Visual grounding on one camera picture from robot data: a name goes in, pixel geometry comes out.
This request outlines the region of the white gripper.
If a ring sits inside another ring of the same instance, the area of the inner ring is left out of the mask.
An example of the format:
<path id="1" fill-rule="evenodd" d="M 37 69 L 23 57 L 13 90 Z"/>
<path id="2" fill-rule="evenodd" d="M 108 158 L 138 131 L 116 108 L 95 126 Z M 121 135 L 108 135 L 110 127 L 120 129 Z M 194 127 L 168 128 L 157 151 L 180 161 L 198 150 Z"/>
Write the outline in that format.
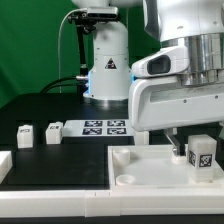
<path id="1" fill-rule="evenodd" d="M 177 127 L 219 122 L 224 138 L 224 64 L 221 52 L 191 56 L 188 48 L 161 49 L 132 65 L 129 119 L 137 131 L 164 130 L 175 156 L 185 155 Z"/>

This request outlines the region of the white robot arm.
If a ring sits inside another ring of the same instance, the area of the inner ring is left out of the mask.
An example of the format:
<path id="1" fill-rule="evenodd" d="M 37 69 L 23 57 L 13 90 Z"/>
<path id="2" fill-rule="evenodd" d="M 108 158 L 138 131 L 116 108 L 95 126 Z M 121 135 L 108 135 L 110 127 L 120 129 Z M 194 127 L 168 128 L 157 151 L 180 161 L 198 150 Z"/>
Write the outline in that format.
<path id="1" fill-rule="evenodd" d="M 224 121 L 224 0 L 132 0 L 159 52 L 135 62 L 129 119 L 137 131 L 164 130 L 181 155 L 177 127 Z"/>

